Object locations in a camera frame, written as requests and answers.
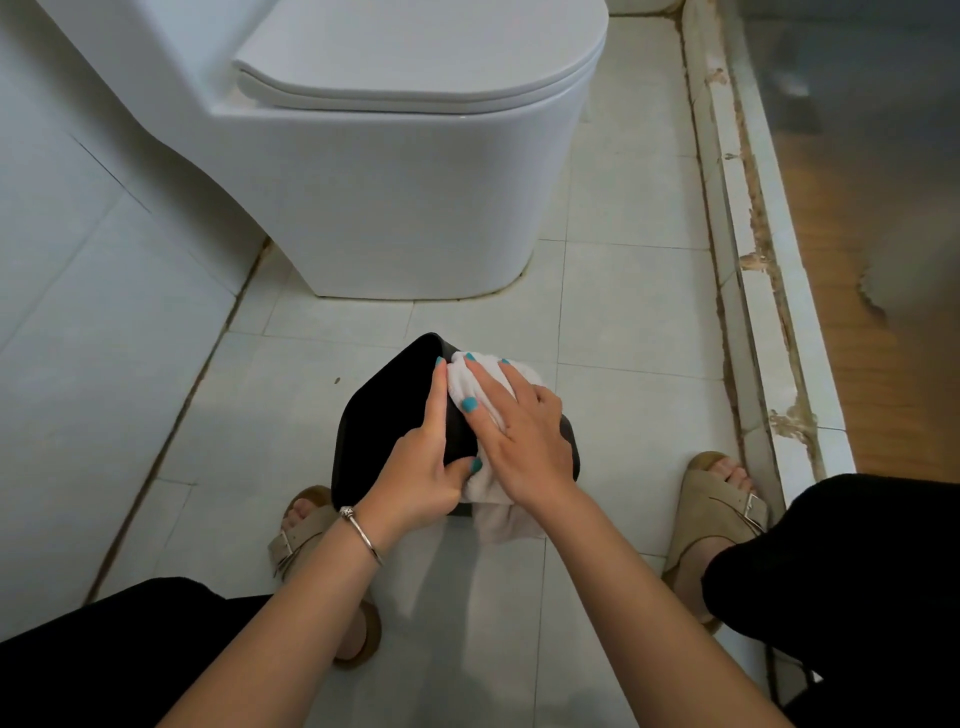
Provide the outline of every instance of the sandal buckle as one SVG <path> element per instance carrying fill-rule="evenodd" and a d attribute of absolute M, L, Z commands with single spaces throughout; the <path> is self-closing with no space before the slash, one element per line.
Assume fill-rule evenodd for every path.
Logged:
<path fill-rule="evenodd" d="M 747 494 L 747 504 L 743 508 L 743 513 L 741 514 L 751 526 L 753 526 L 758 533 L 765 533 L 766 526 L 761 525 L 753 516 L 752 511 L 754 510 L 754 504 L 756 502 L 762 503 L 763 501 L 756 495 L 754 492 Z"/>
<path fill-rule="evenodd" d="M 293 547 L 290 546 L 290 539 L 287 538 L 287 532 L 280 530 L 280 536 L 283 537 L 283 546 L 282 548 L 286 549 L 286 553 L 276 562 L 276 568 L 274 569 L 274 576 L 279 574 L 286 565 L 290 562 L 290 559 L 294 556 Z"/>

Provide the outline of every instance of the wrist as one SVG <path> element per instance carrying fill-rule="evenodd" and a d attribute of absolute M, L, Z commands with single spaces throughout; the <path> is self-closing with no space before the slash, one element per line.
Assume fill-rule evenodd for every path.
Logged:
<path fill-rule="evenodd" d="M 572 477 L 555 477 L 548 479 L 539 488 L 534 489 L 534 493 L 528 499 L 528 502 L 522 505 L 534 517 L 534 520 L 542 525 L 543 520 L 549 518 L 557 508 L 580 493 L 582 491 L 577 487 Z"/>
<path fill-rule="evenodd" d="M 386 556 L 405 533 L 397 522 L 396 509 L 379 497 L 375 489 L 353 507 L 353 514 L 381 557 Z"/>

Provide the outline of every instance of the white toilet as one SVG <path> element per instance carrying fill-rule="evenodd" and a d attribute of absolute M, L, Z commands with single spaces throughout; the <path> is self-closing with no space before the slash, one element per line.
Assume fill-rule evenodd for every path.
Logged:
<path fill-rule="evenodd" d="M 446 299 L 533 250 L 604 0 L 38 0 L 315 293 Z"/>

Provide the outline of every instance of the hand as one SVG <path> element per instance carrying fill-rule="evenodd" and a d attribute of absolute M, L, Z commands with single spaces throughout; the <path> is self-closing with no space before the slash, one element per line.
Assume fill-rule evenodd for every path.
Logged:
<path fill-rule="evenodd" d="M 573 482 L 573 449 L 560 434 L 563 403 L 546 387 L 532 385 L 512 365 L 500 369 L 513 387 L 516 399 L 480 364 L 467 366 L 503 418 L 501 432 L 490 412 L 477 402 L 466 414 L 490 457 L 504 492 L 534 517 L 540 500 L 550 499 L 558 489 L 576 488 Z"/>
<path fill-rule="evenodd" d="M 396 441 L 373 487 L 357 504 L 357 520 L 370 529 L 377 548 L 389 548 L 408 531 L 423 528 L 456 507 L 476 458 L 464 457 L 445 468 L 445 447 L 446 362 L 440 359 L 433 370 L 423 425 Z"/>

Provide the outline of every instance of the left hand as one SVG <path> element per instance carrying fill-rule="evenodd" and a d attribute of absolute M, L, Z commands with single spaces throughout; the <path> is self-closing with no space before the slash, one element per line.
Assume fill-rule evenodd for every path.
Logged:
<path fill-rule="evenodd" d="M 452 511 L 475 458 L 444 467 L 446 447 L 446 362 L 433 370 L 423 425 L 396 441 L 380 476 L 357 504 L 357 520 L 380 531 L 387 548 L 408 531 L 423 528 Z"/>

